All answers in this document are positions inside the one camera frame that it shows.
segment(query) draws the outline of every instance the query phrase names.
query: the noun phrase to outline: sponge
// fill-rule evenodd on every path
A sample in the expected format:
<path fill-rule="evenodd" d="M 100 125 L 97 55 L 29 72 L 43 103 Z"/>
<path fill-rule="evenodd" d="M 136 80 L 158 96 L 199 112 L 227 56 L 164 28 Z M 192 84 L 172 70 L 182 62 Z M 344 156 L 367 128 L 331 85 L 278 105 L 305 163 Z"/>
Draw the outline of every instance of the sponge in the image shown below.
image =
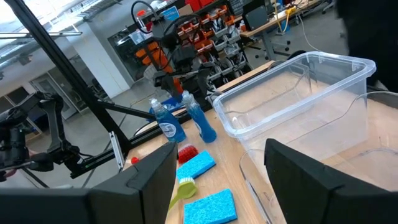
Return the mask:
<path fill-rule="evenodd" d="M 184 206 L 184 224 L 218 224 L 237 219 L 230 189 Z"/>
<path fill-rule="evenodd" d="M 177 169 L 177 178 L 196 178 L 216 165 L 208 151 L 203 151 Z"/>

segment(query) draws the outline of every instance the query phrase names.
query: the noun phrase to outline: desk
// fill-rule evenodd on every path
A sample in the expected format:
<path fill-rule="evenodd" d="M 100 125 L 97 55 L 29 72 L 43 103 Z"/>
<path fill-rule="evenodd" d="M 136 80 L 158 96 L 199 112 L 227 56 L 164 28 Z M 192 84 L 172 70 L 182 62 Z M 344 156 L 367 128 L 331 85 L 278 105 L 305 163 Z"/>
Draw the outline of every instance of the desk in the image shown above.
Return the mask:
<path fill-rule="evenodd" d="M 302 11 L 303 9 L 308 9 L 310 7 L 312 7 L 313 5 L 315 5 L 319 0 L 295 0 L 295 3 L 298 4 L 300 3 L 298 6 L 299 8 L 296 8 L 296 11 L 293 12 L 291 15 L 289 15 L 289 17 L 295 15 L 296 13 Z M 255 34 L 258 34 L 261 32 L 261 39 L 262 39 L 262 43 L 264 44 L 264 47 L 266 49 L 267 55 L 269 57 L 270 60 L 276 60 L 275 57 L 275 53 L 274 53 L 274 48 L 272 46 L 271 43 L 271 39 L 267 33 L 267 29 L 276 25 L 278 22 L 282 22 L 287 18 L 287 15 L 280 12 L 278 13 L 278 19 L 276 19 L 276 16 L 274 16 L 272 19 L 269 20 L 268 23 L 264 24 L 263 26 L 258 27 L 255 30 L 252 31 L 245 31 L 241 33 L 242 37 L 251 37 Z"/>
<path fill-rule="evenodd" d="M 271 63 L 272 62 L 267 62 L 253 71 L 248 72 L 247 74 L 219 87 L 218 91 L 223 91 L 247 78 L 256 75 L 257 73 L 267 69 Z M 214 110 L 209 110 L 205 114 L 209 123 L 217 132 L 217 140 L 213 143 L 205 144 L 199 137 L 194 122 L 190 120 L 182 124 L 182 127 L 187 134 L 187 139 L 181 142 L 178 146 L 181 147 L 184 144 L 191 143 L 197 147 L 199 151 L 207 150 L 215 159 L 217 165 L 202 176 L 195 179 L 198 192 L 190 199 L 180 200 L 177 202 L 173 209 L 169 211 L 166 223 L 183 223 L 184 204 L 196 201 L 210 194 L 215 194 L 224 189 L 232 190 L 235 201 L 238 220 L 232 223 L 264 223 L 264 218 L 261 216 L 239 169 L 239 160 L 244 154 L 243 146 L 239 143 L 239 141 L 229 137 L 225 133 L 223 125 L 218 120 L 217 114 Z M 155 124 L 156 123 L 150 124 L 147 128 L 150 128 Z M 138 158 L 143 158 L 166 142 L 167 139 L 162 134 L 134 148 L 127 156 L 126 165 L 124 168 L 127 169 L 131 166 L 130 160 L 132 157 L 136 156 Z M 177 186 L 176 180 L 173 196 L 177 191 Z"/>

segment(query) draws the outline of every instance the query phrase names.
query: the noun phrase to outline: concrete floor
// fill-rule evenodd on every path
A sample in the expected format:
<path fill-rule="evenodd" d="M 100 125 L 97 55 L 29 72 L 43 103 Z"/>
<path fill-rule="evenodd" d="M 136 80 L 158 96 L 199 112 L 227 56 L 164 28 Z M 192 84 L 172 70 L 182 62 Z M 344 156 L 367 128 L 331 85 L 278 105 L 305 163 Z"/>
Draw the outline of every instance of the concrete floor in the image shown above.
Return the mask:
<path fill-rule="evenodd" d="M 348 53 L 345 40 L 340 37 L 340 33 L 343 32 L 343 26 L 333 11 L 329 11 L 325 15 L 315 12 L 307 16 L 303 21 L 308 40 L 314 47 L 333 54 L 346 55 Z M 288 33 L 283 36 L 270 35 L 273 42 L 284 43 L 286 40 L 290 40 L 289 53 L 296 50 L 313 50 L 305 40 L 301 24 L 291 24 Z M 262 43 L 259 42 L 254 46 L 262 47 Z M 253 68 L 267 62 L 262 50 L 247 48 L 245 52 Z M 286 57 L 278 55 L 277 59 L 286 59 Z M 155 96 L 155 88 L 148 81 L 141 80 L 135 83 L 130 90 L 115 97 L 113 101 L 119 105 L 148 111 L 150 108 L 149 98 L 153 96 Z M 138 128 L 147 122 L 145 119 L 114 111 L 109 111 L 109 113 L 115 122 L 120 124 L 121 129 L 129 138 L 132 137 Z M 95 155 L 111 147 L 108 145 L 108 133 L 90 111 L 74 115 L 64 122 L 64 127 L 67 139 L 72 144 L 79 146 L 83 153 Z M 29 142 L 28 147 L 31 150 L 42 152 L 46 150 L 49 144 L 49 137 L 43 134 L 42 137 Z M 74 187 L 82 187 L 83 185 L 85 187 L 92 187 L 112 177 L 117 171 L 116 161 L 113 159 L 98 167 L 95 171 L 85 173 L 76 179 L 69 177 L 70 172 L 64 165 L 55 165 L 54 170 L 51 172 L 35 172 L 35 174 L 50 187 L 65 184 L 70 184 Z"/>

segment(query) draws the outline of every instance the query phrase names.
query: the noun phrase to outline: blue dish soap bottle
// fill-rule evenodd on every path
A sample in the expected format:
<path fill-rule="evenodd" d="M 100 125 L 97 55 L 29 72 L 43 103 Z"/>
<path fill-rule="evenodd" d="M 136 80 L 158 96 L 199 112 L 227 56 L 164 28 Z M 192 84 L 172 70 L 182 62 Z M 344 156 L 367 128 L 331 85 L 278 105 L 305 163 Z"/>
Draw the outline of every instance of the blue dish soap bottle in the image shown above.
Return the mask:
<path fill-rule="evenodd" d="M 181 127 L 181 124 L 173 116 L 173 114 L 163 107 L 156 99 L 150 99 L 150 104 L 154 109 L 155 117 L 159 127 L 169 141 L 184 141 L 187 136 Z"/>
<path fill-rule="evenodd" d="M 182 92 L 182 103 L 185 105 L 188 114 L 191 115 L 193 121 L 195 122 L 202 140 L 205 143 L 210 143 L 216 140 L 216 131 L 210 126 L 203 110 L 200 108 L 200 105 L 196 102 L 193 95 L 189 94 L 187 90 Z"/>

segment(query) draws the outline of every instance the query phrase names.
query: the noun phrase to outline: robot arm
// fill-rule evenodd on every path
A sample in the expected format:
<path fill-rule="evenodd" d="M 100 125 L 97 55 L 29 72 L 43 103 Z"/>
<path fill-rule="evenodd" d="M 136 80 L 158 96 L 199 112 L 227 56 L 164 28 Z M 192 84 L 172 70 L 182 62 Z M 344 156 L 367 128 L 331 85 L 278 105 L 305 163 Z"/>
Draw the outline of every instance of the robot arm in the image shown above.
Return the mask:
<path fill-rule="evenodd" d="M 39 106 L 49 118 L 51 145 L 46 153 L 29 157 L 25 134 L 17 126 L 25 121 L 29 111 Z M 29 95 L 17 106 L 0 114 L 0 172 L 28 167 L 32 170 L 50 171 L 53 162 L 65 163 L 72 172 L 78 169 L 79 148 L 72 146 L 63 131 L 62 97 L 57 94 L 37 92 Z"/>

